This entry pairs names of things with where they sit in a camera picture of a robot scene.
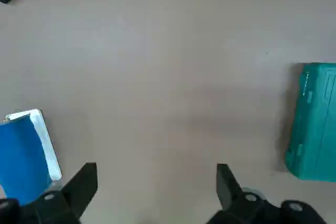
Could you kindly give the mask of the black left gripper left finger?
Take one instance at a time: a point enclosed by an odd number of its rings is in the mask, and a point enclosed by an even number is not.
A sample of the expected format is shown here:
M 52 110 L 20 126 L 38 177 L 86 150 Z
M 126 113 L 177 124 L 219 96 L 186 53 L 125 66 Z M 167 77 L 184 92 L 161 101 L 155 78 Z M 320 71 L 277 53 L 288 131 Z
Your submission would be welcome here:
M 62 189 L 48 191 L 29 204 L 1 199 L 1 223 L 80 223 L 97 190 L 97 164 L 87 162 Z

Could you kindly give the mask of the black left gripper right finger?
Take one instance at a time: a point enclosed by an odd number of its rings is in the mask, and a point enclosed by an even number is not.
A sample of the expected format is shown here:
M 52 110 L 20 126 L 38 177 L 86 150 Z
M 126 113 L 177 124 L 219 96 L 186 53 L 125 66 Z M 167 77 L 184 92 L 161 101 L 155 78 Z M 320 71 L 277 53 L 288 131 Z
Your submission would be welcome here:
M 216 166 L 216 192 L 222 209 L 208 223 L 326 223 L 305 202 L 285 200 L 276 207 L 254 191 L 244 191 L 227 164 Z

